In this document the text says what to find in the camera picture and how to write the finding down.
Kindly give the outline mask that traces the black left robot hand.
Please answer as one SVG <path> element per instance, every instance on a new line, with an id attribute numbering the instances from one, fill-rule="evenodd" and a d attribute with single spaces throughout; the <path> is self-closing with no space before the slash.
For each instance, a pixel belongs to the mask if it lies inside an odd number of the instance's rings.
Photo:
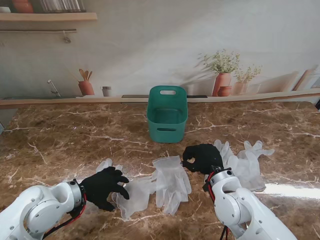
<path id="1" fill-rule="evenodd" d="M 86 192 L 86 199 L 99 209 L 112 212 L 115 207 L 107 201 L 110 193 L 119 193 L 126 200 L 130 199 L 127 190 L 118 183 L 129 183 L 123 173 L 113 166 L 104 168 L 96 174 L 85 178 L 79 185 Z"/>

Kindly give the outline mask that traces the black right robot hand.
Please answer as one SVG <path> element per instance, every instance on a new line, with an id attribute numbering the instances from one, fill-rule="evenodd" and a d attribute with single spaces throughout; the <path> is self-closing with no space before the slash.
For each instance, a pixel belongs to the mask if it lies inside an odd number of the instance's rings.
<path id="1" fill-rule="evenodd" d="M 187 146 L 182 159 L 182 166 L 193 173 L 209 175 L 213 171 L 212 166 L 223 168 L 219 150 L 210 143 Z"/>

